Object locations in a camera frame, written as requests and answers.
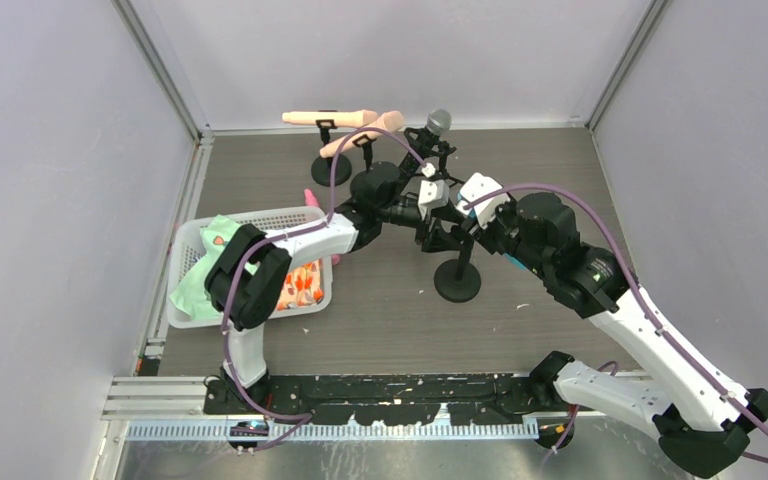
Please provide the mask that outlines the beige microphone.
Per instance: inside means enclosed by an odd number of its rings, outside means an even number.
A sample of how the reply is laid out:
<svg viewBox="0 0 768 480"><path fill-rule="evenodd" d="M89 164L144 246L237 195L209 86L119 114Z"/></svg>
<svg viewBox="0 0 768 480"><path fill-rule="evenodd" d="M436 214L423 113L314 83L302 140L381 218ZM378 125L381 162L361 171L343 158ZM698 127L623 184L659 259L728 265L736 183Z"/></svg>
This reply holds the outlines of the beige microphone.
<svg viewBox="0 0 768 480"><path fill-rule="evenodd" d="M357 111L288 111L281 114L281 120L290 125L316 126L317 128L359 128L379 118L371 110Z"/></svg>
<svg viewBox="0 0 768 480"><path fill-rule="evenodd" d="M393 133L403 128L405 124L404 116L400 111L388 111L382 114L378 119L364 126L364 131L344 135L334 140L319 150L319 156L322 158L332 158L339 147L342 150L364 145L376 140L383 135L383 132Z"/></svg>

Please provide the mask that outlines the black tripod shock mount stand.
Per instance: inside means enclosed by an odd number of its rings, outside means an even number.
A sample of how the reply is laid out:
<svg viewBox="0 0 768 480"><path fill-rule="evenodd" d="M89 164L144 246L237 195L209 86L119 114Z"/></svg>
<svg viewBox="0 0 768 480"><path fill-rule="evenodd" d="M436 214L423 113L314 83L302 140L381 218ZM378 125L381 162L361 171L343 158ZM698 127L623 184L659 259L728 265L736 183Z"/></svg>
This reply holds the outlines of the black tripod shock mount stand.
<svg viewBox="0 0 768 480"><path fill-rule="evenodd" d="M447 162L450 155L457 151L448 141L442 140L440 134L432 133L427 127L407 127L403 135L411 149L423 160L436 158L437 171L443 180L452 181L454 185L464 184L464 181L453 177L447 170ZM403 190L410 181L420 175L420 162L407 153L399 165L399 185Z"/></svg>

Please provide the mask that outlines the black round base clip stand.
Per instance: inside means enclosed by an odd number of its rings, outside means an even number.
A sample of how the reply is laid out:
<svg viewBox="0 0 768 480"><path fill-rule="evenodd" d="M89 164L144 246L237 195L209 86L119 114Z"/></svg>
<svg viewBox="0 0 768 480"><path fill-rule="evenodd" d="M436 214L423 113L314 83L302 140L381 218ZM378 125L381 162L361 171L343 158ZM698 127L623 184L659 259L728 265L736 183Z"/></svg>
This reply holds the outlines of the black round base clip stand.
<svg viewBox="0 0 768 480"><path fill-rule="evenodd" d="M322 146L331 142L331 131L339 128L333 119L319 119L315 121L319 129ZM346 182L352 174L352 165L346 155L333 157L317 156L311 164L311 176L315 183L329 187L339 186Z"/></svg>

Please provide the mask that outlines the blue toy microphone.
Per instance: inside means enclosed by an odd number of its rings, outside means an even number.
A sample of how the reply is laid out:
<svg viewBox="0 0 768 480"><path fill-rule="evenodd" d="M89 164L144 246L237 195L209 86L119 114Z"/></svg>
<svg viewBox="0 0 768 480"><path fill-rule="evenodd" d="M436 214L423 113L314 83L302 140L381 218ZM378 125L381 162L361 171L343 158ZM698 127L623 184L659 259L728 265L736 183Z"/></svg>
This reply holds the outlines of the blue toy microphone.
<svg viewBox="0 0 768 480"><path fill-rule="evenodd" d="M527 265L523 264L523 263L522 263L520 260L518 260L517 258L515 258L515 257L513 257L513 256L511 256L511 255L507 255L507 254L505 255L505 258L506 258L506 259L507 259L507 260L508 260L508 261L509 261L511 264L513 264L514 266L516 266L517 268L519 268L519 269L521 269L521 270L524 270L524 271L529 271L529 272L531 271L531 269L530 269L530 268L529 268Z"/></svg>

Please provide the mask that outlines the black glitter microphone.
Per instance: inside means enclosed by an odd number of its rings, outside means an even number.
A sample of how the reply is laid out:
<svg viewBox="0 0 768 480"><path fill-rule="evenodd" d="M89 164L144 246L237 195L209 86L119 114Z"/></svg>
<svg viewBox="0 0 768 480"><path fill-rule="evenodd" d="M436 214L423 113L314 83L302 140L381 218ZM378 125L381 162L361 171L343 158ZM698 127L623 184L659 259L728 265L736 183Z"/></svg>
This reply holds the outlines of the black glitter microphone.
<svg viewBox="0 0 768 480"><path fill-rule="evenodd" d="M428 115L424 127L427 127L432 133L440 134L442 139L442 136L449 131L451 122L452 117L448 111L444 109L437 109Z"/></svg>

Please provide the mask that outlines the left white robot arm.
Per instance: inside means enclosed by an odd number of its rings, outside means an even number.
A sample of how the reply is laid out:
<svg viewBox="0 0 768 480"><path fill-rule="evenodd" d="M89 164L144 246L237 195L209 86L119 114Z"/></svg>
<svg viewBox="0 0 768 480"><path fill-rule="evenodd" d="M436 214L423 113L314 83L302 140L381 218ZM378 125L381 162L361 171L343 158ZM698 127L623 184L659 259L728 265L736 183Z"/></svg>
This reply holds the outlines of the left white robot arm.
<svg viewBox="0 0 768 480"><path fill-rule="evenodd" d="M267 373L264 324L273 314L291 271L332 255L360 250L381 233L384 211L397 204L405 186L432 164L413 172L375 162L351 181L350 197L323 219L271 233L240 226L206 275L204 287L222 314L223 369L245 390Z"/></svg>

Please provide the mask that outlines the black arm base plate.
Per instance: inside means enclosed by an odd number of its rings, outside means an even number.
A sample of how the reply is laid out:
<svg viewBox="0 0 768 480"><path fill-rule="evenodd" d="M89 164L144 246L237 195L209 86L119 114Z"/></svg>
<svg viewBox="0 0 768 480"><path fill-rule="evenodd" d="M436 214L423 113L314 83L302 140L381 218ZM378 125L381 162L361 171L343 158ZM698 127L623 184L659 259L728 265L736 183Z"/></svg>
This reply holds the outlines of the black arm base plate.
<svg viewBox="0 0 768 480"><path fill-rule="evenodd" d="M548 387L511 373L266 375L246 397L224 373L203 384L205 413L266 410L284 425L428 425L443 414L456 426L507 425L528 414L573 411Z"/></svg>

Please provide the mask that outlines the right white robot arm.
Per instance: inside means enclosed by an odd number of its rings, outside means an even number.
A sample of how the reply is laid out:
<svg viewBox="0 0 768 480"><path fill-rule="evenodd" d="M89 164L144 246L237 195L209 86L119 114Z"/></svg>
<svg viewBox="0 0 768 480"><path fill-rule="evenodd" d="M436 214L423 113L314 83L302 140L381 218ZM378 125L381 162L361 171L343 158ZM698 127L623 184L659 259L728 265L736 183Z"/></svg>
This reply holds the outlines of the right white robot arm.
<svg viewBox="0 0 768 480"><path fill-rule="evenodd" d="M553 398L601 411L653 438L686 472L717 475L748 454L768 419L768 391L730 379L651 303L611 247L584 242L574 211L549 192L508 194L461 208L476 239L537 276L558 303L610 336L651 376L622 380L554 351L530 378Z"/></svg>

